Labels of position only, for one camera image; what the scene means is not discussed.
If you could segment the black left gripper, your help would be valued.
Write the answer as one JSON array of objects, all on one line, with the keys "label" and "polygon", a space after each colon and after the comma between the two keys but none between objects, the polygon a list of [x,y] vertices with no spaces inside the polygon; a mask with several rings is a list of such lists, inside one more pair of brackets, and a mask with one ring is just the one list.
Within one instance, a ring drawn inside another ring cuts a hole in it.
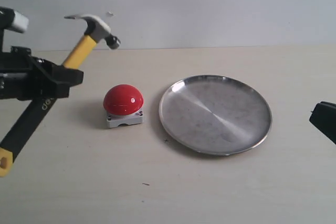
[{"label": "black left gripper", "polygon": [[70,88],[83,82],[83,71],[32,56],[31,49],[12,46],[1,52],[1,99],[69,97]]}]

